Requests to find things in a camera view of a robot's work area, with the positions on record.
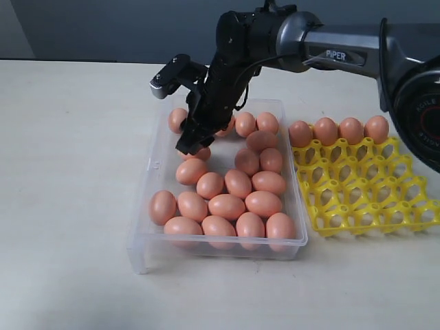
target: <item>brown egg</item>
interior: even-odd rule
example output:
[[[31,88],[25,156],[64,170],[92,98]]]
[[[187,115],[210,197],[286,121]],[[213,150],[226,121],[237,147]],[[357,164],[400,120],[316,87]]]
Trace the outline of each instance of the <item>brown egg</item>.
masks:
[[[252,185],[255,190],[268,191],[281,196],[286,191],[286,181],[281,175],[275,172],[264,170],[252,177]]]
[[[180,184],[190,186],[196,184],[201,176],[208,172],[206,163],[199,158],[191,158],[181,163],[176,171],[176,180]]]
[[[235,167],[249,176],[254,175],[260,169],[259,156],[252,150],[241,149],[235,156]]]
[[[237,235],[234,226],[228,220],[217,215],[206,217],[201,223],[201,227],[206,236],[235,237]],[[209,244],[219,250],[229,250],[234,247],[231,242],[209,242]]]
[[[260,167],[263,171],[281,173],[283,169],[283,156],[278,149],[264,149],[260,154]]]
[[[148,205],[148,215],[151,221],[158,226],[163,226],[169,219],[174,217],[176,210],[176,198],[167,190],[155,193]]]
[[[361,122],[356,118],[345,118],[339,124],[339,137],[346,139],[348,144],[358,144],[364,138]]]
[[[246,145],[250,150],[260,153],[267,148],[276,148],[278,138],[268,131],[255,131],[246,138]]]
[[[218,173],[208,172],[203,174],[197,182],[196,191],[197,194],[204,199],[212,199],[213,197],[220,195],[223,188],[223,177]]]
[[[331,146],[338,139],[338,127],[332,119],[324,117],[313,126],[313,135],[323,146]]]
[[[234,129],[234,125],[235,125],[235,117],[234,115],[232,115],[231,121],[229,122],[227,129],[225,131],[218,131],[217,133],[215,133],[215,135],[220,138],[224,138],[226,135],[232,132],[232,130]]]
[[[235,119],[235,131],[242,138],[247,138],[249,134],[255,132],[256,123],[254,116],[249,112],[240,113]]]
[[[185,217],[174,217],[169,219],[164,226],[164,233],[167,235],[203,235],[201,226],[192,219]],[[197,241],[171,241],[179,248],[193,248]]]
[[[202,222],[208,215],[208,206],[203,198],[192,191],[184,191],[177,198],[177,206],[183,217]]]
[[[248,175],[240,170],[229,170],[225,175],[226,189],[231,195],[245,199],[252,192]]]
[[[180,134],[182,130],[180,129],[180,124],[185,120],[188,115],[187,110],[184,108],[176,108],[171,111],[168,116],[168,127],[169,129],[176,134]]]
[[[196,153],[195,155],[191,155],[190,153],[185,155],[184,153],[181,153],[180,151],[178,151],[179,156],[183,159],[183,160],[189,160],[191,158],[199,158],[200,160],[203,161],[207,161],[209,160],[209,157],[211,157],[211,149],[208,148],[203,148],[200,149],[200,151],[198,153]]]
[[[272,215],[266,223],[266,236],[269,239],[294,239],[296,229],[294,221],[284,213]],[[282,252],[288,245],[270,244],[275,252]]]
[[[298,120],[289,127],[290,145],[295,148],[304,148],[313,140],[309,124]]]
[[[281,212],[283,205],[275,194],[268,191],[251,192],[245,200],[247,209],[263,218]]]
[[[372,138],[374,143],[384,143],[388,138],[390,126],[388,120],[382,115],[375,115],[365,124],[364,135]]]
[[[226,220],[235,221],[245,212],[246,207],[237,196],[221,194],[208,202],[208,209],[212,215],[218,215]]]
[[[256,117],[256,126],[259,131],[268,131],[277,134],[280,125],[276,117],[270,112],[262,112]]]
[[[239,237],[264,237],[265,228],[264,223],[261,218],[252,213],[243,213],[239,219],[236,221],[236,233]],[[260,245],[252,243],[242,243],[241,246],[247,250],[255,250]]]

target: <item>table surface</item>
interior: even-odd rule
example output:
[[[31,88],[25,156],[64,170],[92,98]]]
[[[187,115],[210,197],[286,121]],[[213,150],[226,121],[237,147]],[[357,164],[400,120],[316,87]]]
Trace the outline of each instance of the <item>table surface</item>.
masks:
[[[436,230],[309,230],[293,262],[195,258],[134,274],[125,244],[159,69],[0,61],[0,329],[438,329]],[[250,97],[282,100],[290,122],[380,113],[376,82],[340,72],[264,69]],[[414,168],[439,198],[440,176]]]

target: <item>gray wall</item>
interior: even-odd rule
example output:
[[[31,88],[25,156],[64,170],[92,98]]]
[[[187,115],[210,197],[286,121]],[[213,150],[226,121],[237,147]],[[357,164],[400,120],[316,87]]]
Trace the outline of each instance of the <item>gray wall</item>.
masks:
[[[209,63],[215,51],[219,16],[228,10],[253,10],[263,4],[263,0],[11,1],[37,58],[141,63],[163,63],[179,52]],[[438,0],[278,3],[296,3],[300,10],[314,12],[327,24],[378,23],[383,16],[391,23],[440,21]],[[8,24],[13,26],[13,19]],[[4,38],[14,39],[16,54],[26,53],[22,38],[0,34],[2,43]]]
[[[10,0],[0,0],[0,58],[33,58],[34,53]]]

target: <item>egg tray cell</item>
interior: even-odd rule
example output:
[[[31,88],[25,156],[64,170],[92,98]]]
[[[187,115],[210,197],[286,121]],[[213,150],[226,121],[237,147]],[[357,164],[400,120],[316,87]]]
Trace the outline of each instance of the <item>egg tray cell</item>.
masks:
[[[440,224],[440,201],[427,197],[426,178],[414,175],[411,156],[399,154],[397,137],[356,145],[340,138],[331,146],[312,140],[293,152],[312,228],[323,237]]]

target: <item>clear plastic container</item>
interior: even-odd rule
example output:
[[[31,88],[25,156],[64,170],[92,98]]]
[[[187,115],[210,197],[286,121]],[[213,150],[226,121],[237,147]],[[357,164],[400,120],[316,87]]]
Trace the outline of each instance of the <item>clear plastic container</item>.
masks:
[[[277,100],[248,100],[245,108],[255,117],[265,111],[273,113],[280,122],[278,133],[278,149],[283,154],[282,176],[287,182],[287,190],[282,196],[283,212],[289,215],[296,225],[295,239],[266,239],[245,237],[215,237],[166,235],[163,227],[155,225],[149,218],[148,204],[151,197],[158,191],[166,189],[177,198],[185,190],[195,190],[195,187],[182,186],[175,179],[177,167],[182,163],[181,157],[175,149],[178,136],[168,129],[167,119],[175,107],[187,109],[184,96],[169,97],[162,101],[165,109],[157,112],[157,131],[149,158],[145,164],[145,174],[140,186],[139,200],[135,218],[127,243],[127,250],[133,270],[138,274],[148,273],[163,260],[182,259],[185,256],[230,256],[251,259],[294,259],[299,247],[307,244],[307,230],[305,225],[305,209],[300,198],[298,182],[294,174],[294,160],[289,143],[285,111],[281,101]],[[245,148],[245,139],[235,132],[227,137],[217,138],[210,146],[212,156],[208,160],[210,171],[222,175],[234,168],[234,158],[242,148]],[[199,244],[191,250],[184,250],[174,246],[171,240],[198,241]],[[216,250],[209,242],[233,242],[230,250]],[[256,250],[249,251],[241,247],[240,243],[260,245]],[[285,245],[282,252],[275,252],[270,244]]]

